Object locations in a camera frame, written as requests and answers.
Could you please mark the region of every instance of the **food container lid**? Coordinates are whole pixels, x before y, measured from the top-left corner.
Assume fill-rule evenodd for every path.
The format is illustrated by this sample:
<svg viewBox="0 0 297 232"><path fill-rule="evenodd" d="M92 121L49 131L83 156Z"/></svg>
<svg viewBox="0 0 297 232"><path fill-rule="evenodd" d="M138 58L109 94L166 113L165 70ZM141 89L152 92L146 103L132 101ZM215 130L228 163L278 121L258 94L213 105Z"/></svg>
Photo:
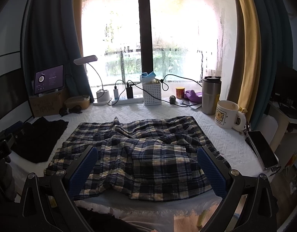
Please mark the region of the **food container lid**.
<svg viewBox="0 0 297 232"><path fill-rule="evenodd" d="M65 101L65 104L74 104L74 103L82 103L82 102L85 102L85 101L89 101L89 95L85 95L87 96L87 98L83 97L83 96L76 96L76 97L71 97L71 98L68 98L66 101Z"/></svg>

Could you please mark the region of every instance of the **mug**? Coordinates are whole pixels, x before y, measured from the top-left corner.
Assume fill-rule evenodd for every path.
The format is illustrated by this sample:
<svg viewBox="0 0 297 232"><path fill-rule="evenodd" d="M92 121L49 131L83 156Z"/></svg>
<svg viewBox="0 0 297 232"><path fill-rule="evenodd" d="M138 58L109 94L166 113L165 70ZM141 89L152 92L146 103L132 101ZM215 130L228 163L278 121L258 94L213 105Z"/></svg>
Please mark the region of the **mug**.
<svg viewBox="0 0 297 232"><path fill-rule="evenodd" d="M237 117L240 118L240 124L236 124ZM246 124L246 117L244 113L239 112L239 106L228 100L220 100L217 102L215 112L216 124L225 129L235 129L243 131Z"/></svg>

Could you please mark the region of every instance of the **window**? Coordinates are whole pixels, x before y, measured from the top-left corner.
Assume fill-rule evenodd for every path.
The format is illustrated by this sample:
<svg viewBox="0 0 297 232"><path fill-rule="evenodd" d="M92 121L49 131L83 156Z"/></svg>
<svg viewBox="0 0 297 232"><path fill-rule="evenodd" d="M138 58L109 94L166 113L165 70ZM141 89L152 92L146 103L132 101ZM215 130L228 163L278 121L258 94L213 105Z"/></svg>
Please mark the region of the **window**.
<svg viewBox="0 0 297 232"><path fill-rule="evenodd" d="M141 58L152 58L159 79L169 73L199 82L207 75L222 76L224 99L235 56L235 0L149 1L152 50L148 57L141 53L138 0L83 0L84 55L98 57L93 65L103 83L114 84L118 79L139 81ZM142 13L145 23L147 13ZM87 74L92 87L100 85L89 66ZM188 89L201 90L189 80L175 76L166 80L175 83L174 87L181 83Z"/></svg>

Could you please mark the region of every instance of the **computer monitor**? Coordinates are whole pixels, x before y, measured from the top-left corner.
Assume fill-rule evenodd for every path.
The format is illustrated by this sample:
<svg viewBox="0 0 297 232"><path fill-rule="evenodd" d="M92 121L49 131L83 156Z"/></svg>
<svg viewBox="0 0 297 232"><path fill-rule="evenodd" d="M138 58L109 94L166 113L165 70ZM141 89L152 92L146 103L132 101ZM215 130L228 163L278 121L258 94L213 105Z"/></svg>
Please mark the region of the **computer monitor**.
<svg viewBox="0 0 297 232"><path fill-rule="evenodd" d="M297 106L297 71L283 65L277 64L274 93L278 95L279 101L286 102L292 100Z"/></svg>
<svg viewBox="0 0 297 232"><path fill-rule="evenodd" d="M36 72L34 94L60 89L64 87L64 66L56 66Z"/></svg>

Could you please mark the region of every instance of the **black folded cloth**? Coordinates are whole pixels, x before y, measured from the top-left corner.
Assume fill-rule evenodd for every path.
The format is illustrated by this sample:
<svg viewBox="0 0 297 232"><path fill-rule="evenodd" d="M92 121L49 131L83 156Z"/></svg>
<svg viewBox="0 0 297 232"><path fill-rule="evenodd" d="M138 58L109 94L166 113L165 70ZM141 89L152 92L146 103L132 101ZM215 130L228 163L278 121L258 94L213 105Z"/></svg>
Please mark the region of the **black folded cloth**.
<svg viewBox="0 0 297 232"><path fill-rule="evenodd" d="M56 142L68 126L64 120L47 121L44 117L38 118L33 124L25 123L24 127L31 131L17 141L12 150L24 159L33 163L48 161Z"/></svg>

